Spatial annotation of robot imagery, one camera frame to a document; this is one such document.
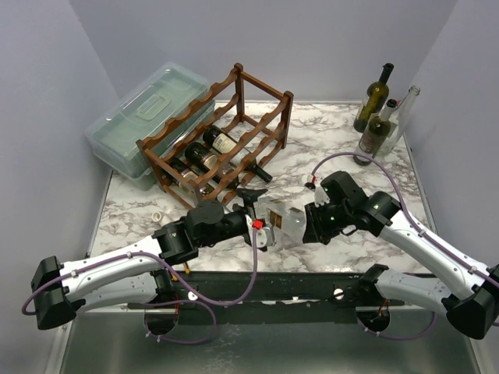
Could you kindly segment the yellow handled pliers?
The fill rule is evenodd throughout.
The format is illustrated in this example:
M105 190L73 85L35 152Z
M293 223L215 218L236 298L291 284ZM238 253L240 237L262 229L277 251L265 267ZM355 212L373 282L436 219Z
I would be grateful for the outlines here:
M173 269L169 271L171 278L174 282L179 280L179 277L187 276L191 273L190 266L187 262L179 265L174 265Z

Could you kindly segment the tall clear glass bottle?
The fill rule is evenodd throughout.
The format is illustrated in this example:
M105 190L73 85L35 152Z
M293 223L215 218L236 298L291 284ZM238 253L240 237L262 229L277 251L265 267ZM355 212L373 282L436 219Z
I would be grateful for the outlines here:
M389 118L391 130L387 139L382 143L380 149L377 151L377 157L387 156L401 139L405 131L405 127L409 123L409 114L412 106L414 105L420 92L421 88L419 86L412 85L405 97L398 103L398 106Z

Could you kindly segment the green bottle white neck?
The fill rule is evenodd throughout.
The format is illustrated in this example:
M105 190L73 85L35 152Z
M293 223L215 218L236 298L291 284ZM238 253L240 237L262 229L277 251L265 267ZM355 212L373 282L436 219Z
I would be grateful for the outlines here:
M391 130L390 116L397 107L397 101L390 99L381 111L375 114L368 122L364 133L355 150L353 160L360 166L371 163L367 157L374 159L383 142L387 139Z

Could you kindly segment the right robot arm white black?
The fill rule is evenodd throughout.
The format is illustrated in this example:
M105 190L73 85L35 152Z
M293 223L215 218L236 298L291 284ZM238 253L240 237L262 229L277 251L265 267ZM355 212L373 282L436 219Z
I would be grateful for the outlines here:
M386 192L368 196L346 171L326 177L305 206L305 243L327 244L345 232L366 231L397 246L426 267L431 278L399 273L374 265L359 281L367 305L383 299L420 306L447 321L460 333L483 339L498 318L498 267L459 251L419 222L400 199Z

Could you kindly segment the brown wooden wine rack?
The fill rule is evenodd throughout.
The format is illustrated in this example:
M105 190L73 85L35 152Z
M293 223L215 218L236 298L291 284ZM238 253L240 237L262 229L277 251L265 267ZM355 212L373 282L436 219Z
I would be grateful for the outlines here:
M277 100L277 106L255 119L246 113L244 87L249 83ZM157 145L173 131L179 129L187 120L209 104L229 86L235 87L230 101L214 111L212 116L189 130L184 137L174 141L172 148L157 152ZM192 209L203 199L221 199L227 205L236 196L236 188L245 187L254 178L265 182L271 176L264 166L276 154L286 148L291 121L294 95L290 91L281 92L246 72L239 63L235 64L227 77L220 83L213 83L207 94L191 101L183 114L170 118L163 129L155 136L139 139L136 145L149 164L159 188L178 200L185 208ZM188 161L185 149L193 142L203 144L218 155L214 168L204 174ZM169 162L173 157L180 159L187 167L198 174L194 180L183 178ZM230 164L234 171L219 183L212 176ZM195 196L189 196L175 183L177 178L189 187ZM214 191L208 196L200 194L200 188L210 184Z

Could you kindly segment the green bottle grey label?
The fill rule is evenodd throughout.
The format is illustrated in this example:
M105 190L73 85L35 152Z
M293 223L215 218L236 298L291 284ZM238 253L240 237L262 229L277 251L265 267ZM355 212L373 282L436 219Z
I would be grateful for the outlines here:
M214 168L218 161L218 155L210 151L203 144L193 142L185 149L184 155L188 161L199 168L204 174L208 173ZM218 170L213 176L212 180L219 183L223 177L231 174L234 169L230 164Z

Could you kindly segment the translucent green plastic storage box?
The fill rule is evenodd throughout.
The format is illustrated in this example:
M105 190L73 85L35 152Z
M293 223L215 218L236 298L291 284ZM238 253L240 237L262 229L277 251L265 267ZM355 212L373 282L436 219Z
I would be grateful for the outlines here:
M136 141L155 136L209 88L204 77L173 62L164 64L85 130L94 155L147 191L156 179Z

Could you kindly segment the white plastic pipe fitting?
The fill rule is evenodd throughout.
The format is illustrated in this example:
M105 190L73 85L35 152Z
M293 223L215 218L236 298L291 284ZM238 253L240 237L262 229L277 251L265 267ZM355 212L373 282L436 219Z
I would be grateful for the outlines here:
M162 212L154 212L151 215L151 220L154 223L160 224L164 219L163 213Z

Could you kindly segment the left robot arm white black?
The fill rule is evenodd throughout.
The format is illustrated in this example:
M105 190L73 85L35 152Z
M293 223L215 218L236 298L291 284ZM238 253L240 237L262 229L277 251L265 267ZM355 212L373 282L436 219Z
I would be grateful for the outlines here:
M198 257L199 250L242 236L254 250L273 242L273 231L258 220L254 204L262 189L237 189L243 201L227 213L221 202L205 199L184 217L152 235L104 255L62 263L56 256L40 261L30 282L32 295L22 307L35 316L39 330L50 330L80 312L120 303L149 303L163 308L172 301L168 270Z

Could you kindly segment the clear square glass bottle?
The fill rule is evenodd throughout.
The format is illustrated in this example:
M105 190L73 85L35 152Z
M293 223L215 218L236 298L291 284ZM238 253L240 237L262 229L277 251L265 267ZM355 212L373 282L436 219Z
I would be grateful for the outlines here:
M306 214L303 210L277 198L264 197L255 205L257 216L264 218L274 229L301 243L306 230Z

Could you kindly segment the green bottle silver cap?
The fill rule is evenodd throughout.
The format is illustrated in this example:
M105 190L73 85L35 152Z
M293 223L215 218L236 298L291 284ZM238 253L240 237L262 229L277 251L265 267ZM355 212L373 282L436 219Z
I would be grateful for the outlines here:
M169 165L175 169L183 178L188 179L188 180L194 180L198 177L198 174L194 172L191 168L187 167L180 159L177 157L173 157ZM177 178L174 179L174 183L186 194L189 196L195 196L194 192L187 187L186 185L183 185ZM214 188L210 184L206 184L202 188L200 188L200 194L202 196L208 196L210 193L214 191Z

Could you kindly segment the tall dark green bottle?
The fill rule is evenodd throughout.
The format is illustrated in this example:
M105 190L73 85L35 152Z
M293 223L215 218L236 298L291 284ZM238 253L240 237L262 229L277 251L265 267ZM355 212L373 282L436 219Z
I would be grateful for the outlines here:
M371 115L379 112L387 100L390 91L388 80L394 67L392 63L384 64L378 81L371 83L367 88L366 96L353 122L357 132L364 132Z

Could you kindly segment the black front mounting rail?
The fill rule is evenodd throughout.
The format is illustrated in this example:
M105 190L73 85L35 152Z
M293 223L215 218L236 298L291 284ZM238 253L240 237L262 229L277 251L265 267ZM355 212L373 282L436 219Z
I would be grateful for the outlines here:
M255 283L245 272L191 272L184 279L197 292L217 301L189 303L188 288L155 274L156 297L146 306L154 330L173 322L189 325L356 323L358 314L368 314L379 326L387 326L388 309L402 305L386 301L363 273L259 273Z

